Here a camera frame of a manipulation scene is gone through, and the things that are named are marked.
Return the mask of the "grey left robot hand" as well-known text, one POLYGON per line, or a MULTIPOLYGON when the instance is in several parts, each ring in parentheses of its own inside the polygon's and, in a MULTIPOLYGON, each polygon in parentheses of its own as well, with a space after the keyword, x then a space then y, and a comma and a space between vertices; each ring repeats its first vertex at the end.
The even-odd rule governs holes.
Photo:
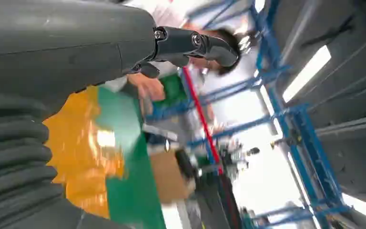
POLYGON ((0 0, 0 116, 46 118, 68 96, 145 62, 222 66, 238 54, 220 38, 159 27, 139 8, 85 0, 0 0))

